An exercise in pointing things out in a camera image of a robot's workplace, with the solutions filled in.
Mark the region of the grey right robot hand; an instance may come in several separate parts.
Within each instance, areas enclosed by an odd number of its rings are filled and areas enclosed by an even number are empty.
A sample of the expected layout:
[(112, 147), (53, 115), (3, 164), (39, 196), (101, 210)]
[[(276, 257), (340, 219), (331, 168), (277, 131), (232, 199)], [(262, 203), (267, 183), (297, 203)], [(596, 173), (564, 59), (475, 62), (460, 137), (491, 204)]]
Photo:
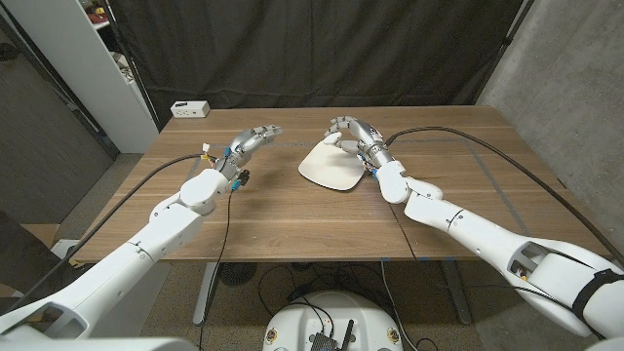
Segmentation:
[(332, 119), (323, 143), (355, 155), (372, 174), (395, 160), (379, 131), (369, 123), (351, 116)]

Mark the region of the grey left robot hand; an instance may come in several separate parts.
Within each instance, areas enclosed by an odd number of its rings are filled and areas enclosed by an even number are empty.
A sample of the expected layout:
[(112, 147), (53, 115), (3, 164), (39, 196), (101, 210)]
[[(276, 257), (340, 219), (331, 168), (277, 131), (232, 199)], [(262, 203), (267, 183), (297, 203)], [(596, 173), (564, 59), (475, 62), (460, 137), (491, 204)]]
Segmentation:
[(282, 132), (283, 128), (276, 125), (243, 130), (234, 137), (224, 156), (215, 163), (214, 169), (228, 181), (233, 180), (262, 145), (272, 142)]

